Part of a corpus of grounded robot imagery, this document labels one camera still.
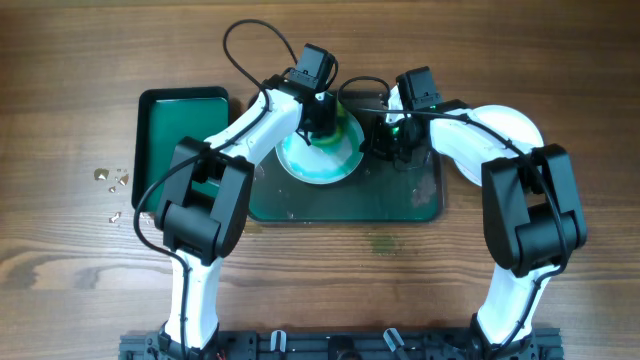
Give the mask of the green yellow sponge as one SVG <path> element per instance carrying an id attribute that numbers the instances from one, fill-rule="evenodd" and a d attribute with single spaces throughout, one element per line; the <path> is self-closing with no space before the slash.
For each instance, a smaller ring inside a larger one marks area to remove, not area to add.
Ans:
<path id="1" fill-rule="evenodd" d="M 339 101 L 334 101 L 324 115 L 323 121 L 325 127 L 312 133 L 311 144 L 316 147 L 325 147 L 340 142 L 348 124 L 348 114 L 344 106 Z"/>

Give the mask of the white plate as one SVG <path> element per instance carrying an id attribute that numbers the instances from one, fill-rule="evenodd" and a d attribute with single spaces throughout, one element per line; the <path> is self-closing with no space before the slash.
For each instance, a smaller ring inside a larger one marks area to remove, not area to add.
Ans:
<path id="1" fill-rule="evenodd" d="M 354 172 L 364 157 L 359 147 L 365 135 L 357 119 L 349 111 L 347 114 L 345 135 L 334 145 L 306 145 L 299 135 L 282 140 L 275 151 L 283 168 L 297 180 L 313 185 L 336 183 Z"/>
<path id="2" fill-rule="evenodd" d="M 542 147 L 544 141 L 536 125 L 520 111 L 503 105 L 484 105 L 468 111 L 470 118 L 511 140 L 523 153 Z M 517 154 L 486 131 L 473 125 L 461 125 L 462 134 L 455 135 L 463 157 L 454 157 L 458 170 L 472 183 L 482 185 L 481 165 L 496 158 L 514 158 Z"/>

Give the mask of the white plate top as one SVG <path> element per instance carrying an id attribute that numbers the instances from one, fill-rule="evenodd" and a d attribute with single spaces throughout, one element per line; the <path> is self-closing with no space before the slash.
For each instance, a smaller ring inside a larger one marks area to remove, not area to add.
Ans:
<path id="1" fill-rule="evenodd" d="M 306 145 L 299 135 L 282 140 L 275 151 L 283 168 L 297 180 L 313 185 L 336 183 L 354 172 L 364 157 L 359 147 L 365 135 L 357 119 L 349 111 L 347 114 L 345 135 L 334 145 Z"/>

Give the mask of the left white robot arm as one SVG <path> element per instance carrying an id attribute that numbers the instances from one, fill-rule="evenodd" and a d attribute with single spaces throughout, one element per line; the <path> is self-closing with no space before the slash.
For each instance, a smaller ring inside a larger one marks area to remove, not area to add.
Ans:
<path id="1" fill-rule="evenodd" d="M 173 270 L 163 351 L 198 359 L 213 347 L 221 266 L 244 230 L 256 166 L 291 135 L 335 134 L 336 110 L 335 96 L 275 75 L 226 129 L 177 144 L 155 184 L 162 191 L 155 226 Z"/>

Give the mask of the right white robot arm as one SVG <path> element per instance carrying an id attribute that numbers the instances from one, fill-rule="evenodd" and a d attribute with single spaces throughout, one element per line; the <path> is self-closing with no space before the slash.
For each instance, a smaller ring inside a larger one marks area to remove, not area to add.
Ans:
<path id="1" fill-rule="evenodd" d="M 386 126 L 406 140 L 429 140 L 481 188 L 484 239 L 495 268 L 471 320 L 467 354 L 523 351 L 544 289 L 587 241 L 569 154 L 545 144 L 528 116 L 504 105 L 449 101 L 413 110 L 395 102 L 382 113 Z"/>

